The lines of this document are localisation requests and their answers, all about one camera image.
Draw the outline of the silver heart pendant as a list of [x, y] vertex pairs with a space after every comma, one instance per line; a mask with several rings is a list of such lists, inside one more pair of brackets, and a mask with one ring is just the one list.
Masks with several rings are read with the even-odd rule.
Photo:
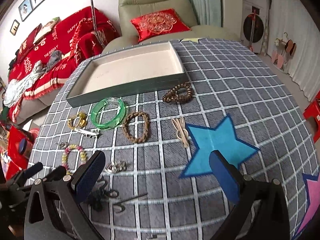
[[109, 174], [115, 174], [121, 171], [126, 171], [125, 161], [112, 161], [105, 166], [105, 172]]

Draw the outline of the grey checked tablecloth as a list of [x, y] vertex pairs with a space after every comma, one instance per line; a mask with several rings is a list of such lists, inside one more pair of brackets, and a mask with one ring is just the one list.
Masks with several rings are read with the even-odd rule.
[[127, 112], [144, 111], [150, 117], [150, 136], [132, 144], [120, 127], [88, 138], [71, 131], [67, 119], [89, 114], [91, 105], [71, 107], [67, 94], [85, 65], [71, 74], [58, 92], [40, 129], [29, 163], [41, 162], [45, 176], [60, 166], [60, 142], [82, 146], [88, 155], [101, 150], [107, 161], [124, 161], [127, 169], [104, 173], [108, 187], [126, 199], [147, 193], [115, 213], [112, 200], [102, 210], [82, 208], [105, 239], [210, 239], [232, 209], [212, 175], [179, 177], [195, 147], [184, 148], [177, 139], [172, 119], [215, 127], [230, 115], [237, 136], [259, 148], [240, 166], [240, 171], [259, 181], [280, 180], [289, 210], [290, 234], [294, 235], [307, 209], [303, 174], [319, 172], [316, 148], [306, 121], [293, 96], [259, 57], [237, 42], [201, 39], [174, 42], [194, 89], [191, 102], [163, 102], [164, 91], [124, 98]]

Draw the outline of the red embroidered cushion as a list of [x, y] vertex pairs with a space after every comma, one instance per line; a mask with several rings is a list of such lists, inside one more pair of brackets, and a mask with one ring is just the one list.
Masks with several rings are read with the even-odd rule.
[[191, 31], [191, 29], [181, 21], [174, 9], [152, 12], [133, 18], [130, 22], [138, 32], [138, 42], [159, 35]]

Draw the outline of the grey clothes pile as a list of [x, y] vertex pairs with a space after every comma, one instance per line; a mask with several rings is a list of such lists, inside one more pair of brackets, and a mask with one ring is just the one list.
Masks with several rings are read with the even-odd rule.
[[55, 50], [51, 53], [47, 64], [43, 64], [41, 60], [37, 61], [31, 70], [31, 72], [21, 80], [12, 79], [8, 84], [3, 104], [6, 107], [11, 108], [18, 103], [23, 93], [31, 88], [34, 83], [44, 74], [47, 74], [56, 64], [62, 60], [62, 52]]

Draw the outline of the white curtain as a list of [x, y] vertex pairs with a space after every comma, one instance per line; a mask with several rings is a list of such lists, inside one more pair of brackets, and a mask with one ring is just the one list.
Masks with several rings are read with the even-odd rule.
[[308, 100], [319, 92], [319, 30], [300, 0], [272, 0], [268, 53], [274, 41], [287, 33], [296, 45], [286, 70]]

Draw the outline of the green translucent bangle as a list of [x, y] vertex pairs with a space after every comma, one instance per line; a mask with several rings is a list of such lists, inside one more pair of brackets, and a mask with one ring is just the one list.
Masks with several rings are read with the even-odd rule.
[[125, 103], [121, 98], [107, 97], [91, 109], [91, 122], [98, 129], [113, 129], [126, 114]]

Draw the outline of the black claw hair clip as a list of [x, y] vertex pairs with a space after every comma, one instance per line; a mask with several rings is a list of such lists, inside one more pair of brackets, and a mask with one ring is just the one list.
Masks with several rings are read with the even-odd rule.
[[104, 177], [101, 177], [97, 182], [103, 182], [103, 185], [90, 193], [87, 198], [87, 203], [93, 210], [100, 212], [103, 209], [101, 200], [105, 198], [117, 198], [119, 196], [119, 192], [114, 189], [106, 190], [105, 188], [108, 185], [108, 181]]

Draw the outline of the black metal hair pin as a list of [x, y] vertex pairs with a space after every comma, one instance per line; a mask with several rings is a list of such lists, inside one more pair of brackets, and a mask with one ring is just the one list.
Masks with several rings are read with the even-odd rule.
[[140, 200], [142, 198], [145, 198], [148, 196], [148, 193], [142, 193], [142, 194], [138, 194], [136, 196], [132, 196], [130, 198], [126, 198], [126, 199], [123, 199], [119, 202], [116, 202], [116, 203], [113, 203], [113, 208], [115, 209], [115, 213], [122, 213], [125, 211], [126, 207], [125, 207], [125, 204], [126, 203], [130, 203], [134, 200]]

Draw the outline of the silver rhinestone hair clip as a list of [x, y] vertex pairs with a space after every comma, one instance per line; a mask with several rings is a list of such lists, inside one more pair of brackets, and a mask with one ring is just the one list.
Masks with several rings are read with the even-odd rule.
[[97, 138], [100, 134], [100, 129], [98, 128], [92, 128], [92, 129], [81, 129], [81, 128], [75, 128], [74, 131], [83, 134], [86, 137], [89, 138]]

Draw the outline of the framed picture large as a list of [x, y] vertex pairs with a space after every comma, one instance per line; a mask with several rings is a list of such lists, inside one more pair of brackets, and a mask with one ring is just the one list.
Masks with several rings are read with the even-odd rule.
[[18, 7], [21, 21], [24, 22], [26, 18], [45, 0], [24, 0]]

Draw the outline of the red plastic stool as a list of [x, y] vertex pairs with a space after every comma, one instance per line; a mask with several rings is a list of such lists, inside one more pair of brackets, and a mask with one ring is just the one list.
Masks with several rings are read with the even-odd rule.
[[313, 118], [313, 120], [315, 120], [316, 122], [316, 131], [315, 134], [313, 136], [313, 141], [317, 142], [317, 140], [320, 137], [320, 130], [319, 130], [319, 126], [320, 126], [320, 120], [319, 120], [319, 98], [315, 98], [309, 105], [308, 107], [304, 110], [303, 115], [304, 118], [306, 120]]

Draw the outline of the pink slippers on hanger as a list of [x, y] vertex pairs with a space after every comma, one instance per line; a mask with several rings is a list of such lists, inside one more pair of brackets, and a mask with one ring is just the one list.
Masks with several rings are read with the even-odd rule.
[[288, 37], [288, 33], [284, 32], [282, 38], [276, 38], [274, 41], [275, 49], [271, 54], [271, 63], [281, 72], [289, 73], [289, 61], [295, 54], [297, 44]]

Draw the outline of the framed picture small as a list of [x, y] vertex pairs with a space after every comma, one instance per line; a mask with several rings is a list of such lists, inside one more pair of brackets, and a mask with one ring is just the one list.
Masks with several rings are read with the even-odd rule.
[[18, 20], [14, 20], [13, 23], [12, 23], [12, 26], [10, 28], [10, 33], [15, 36], [16, 33], [17, 33], [17, 30], [20, 26], [20, 23], [18, 22]]

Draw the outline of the washing machine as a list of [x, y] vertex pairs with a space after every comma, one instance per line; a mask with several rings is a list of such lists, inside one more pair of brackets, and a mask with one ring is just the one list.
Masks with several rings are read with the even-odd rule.
[[270, 0], [242, 0], [241, 42], [259, 54], [266, 30]]

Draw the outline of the green tray with beige lining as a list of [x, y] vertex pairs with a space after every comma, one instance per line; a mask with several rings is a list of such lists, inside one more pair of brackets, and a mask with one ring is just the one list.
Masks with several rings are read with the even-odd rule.
[[79, 107], [106, 97], [171, 89], [188, 80], [172, 42], [138, 45], [84, 63], [66, 100]]

